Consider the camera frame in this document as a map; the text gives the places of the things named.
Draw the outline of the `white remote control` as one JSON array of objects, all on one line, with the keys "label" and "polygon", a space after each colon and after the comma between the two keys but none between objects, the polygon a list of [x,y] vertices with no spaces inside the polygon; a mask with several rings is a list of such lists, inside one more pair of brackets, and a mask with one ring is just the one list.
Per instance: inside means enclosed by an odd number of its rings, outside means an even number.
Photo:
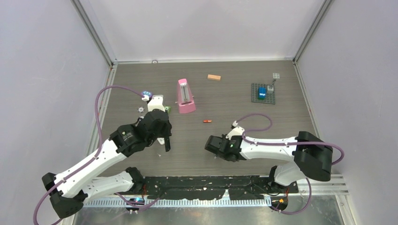
[{"label": "white remote control", "polygon": [[158,138],[157,141],[159,142],[160,145],[164,145],[165,144],[164,138]]}]

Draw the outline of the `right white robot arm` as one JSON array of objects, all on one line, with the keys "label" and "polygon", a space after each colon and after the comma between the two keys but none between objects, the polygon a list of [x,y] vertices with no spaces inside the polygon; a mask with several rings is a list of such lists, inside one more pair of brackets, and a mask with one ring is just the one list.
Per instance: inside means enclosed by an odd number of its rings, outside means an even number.
[{"label": "right white robot arm", "polygon": [[309,178],[330,181],[333,149],[313,134],[300,131],[297,136],[284,139],[258,139],[243,137],[242,132],[211,135],[205,150],[230,162],[249,159],[282,160],[284,165],[271,168],[268,187],[281,192],[297,180]]}]

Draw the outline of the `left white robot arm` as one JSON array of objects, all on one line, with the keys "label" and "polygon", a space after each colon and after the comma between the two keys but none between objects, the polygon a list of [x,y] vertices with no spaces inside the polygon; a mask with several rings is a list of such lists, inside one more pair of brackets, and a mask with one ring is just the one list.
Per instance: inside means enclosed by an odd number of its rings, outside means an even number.
[{"label": "left white robot arm", "polygon": [[164,139],[165,150],[170,151],[171,129],[168,114],[154,109],[133,124],[119,126],[96,152],[72,168],[59,174],[45,174],[42,181],[58,217],[67,218],[80,211],[84,204],[110,194],[129,191],[139,194],[145,180],[135,167],[110,177],[100,178],[98,175],[143,151],[158,138]]}]

